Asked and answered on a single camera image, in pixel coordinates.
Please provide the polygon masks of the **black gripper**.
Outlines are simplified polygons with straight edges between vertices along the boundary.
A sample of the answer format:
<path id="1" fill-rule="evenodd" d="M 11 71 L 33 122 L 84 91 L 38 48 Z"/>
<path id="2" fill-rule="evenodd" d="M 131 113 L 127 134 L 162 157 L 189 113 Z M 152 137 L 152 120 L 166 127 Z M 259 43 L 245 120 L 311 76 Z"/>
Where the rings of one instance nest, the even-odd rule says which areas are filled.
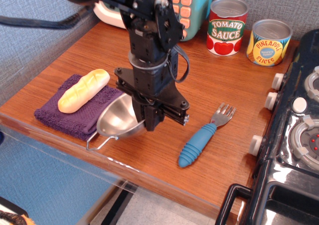
<path id="1" fill-rule="evenodd" d="M 132 97 L 138 122 L 144 120 L 147 131 L 167 116 L 185 125 L 189 120 L 189 102 L 176 88 L 189 73 L 189 58 L 181 51 L 170 51 L 159 61 L 143 61 L 132 52 L 128 54 L 132 68 L 118 67 L 117 88 Z"/>

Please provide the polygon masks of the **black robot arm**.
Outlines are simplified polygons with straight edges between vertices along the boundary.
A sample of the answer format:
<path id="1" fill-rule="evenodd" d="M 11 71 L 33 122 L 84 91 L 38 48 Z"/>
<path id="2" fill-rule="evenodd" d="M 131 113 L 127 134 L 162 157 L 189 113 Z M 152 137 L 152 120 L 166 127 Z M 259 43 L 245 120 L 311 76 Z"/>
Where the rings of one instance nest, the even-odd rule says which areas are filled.
<path id="1" fill-rule="evenodd" d="M 176 85 L 185 80 L 177 76 L 178 58 L 185 56 L 179 42 L 184 25 L 174 12 L 172 0 L 68 0 L 82 5 L 82 9 L 62 21 L 13 18 L 2 16 L 2 25 L 29 28 L 73 28 L 94 5 L 105 2 L 119 9 L 130 38 L 131 69 L 117 68 L 117 88 L 130 95 L 138 121 L 148 131 L 165 116 L 186 124 L 189 103 Z"/>

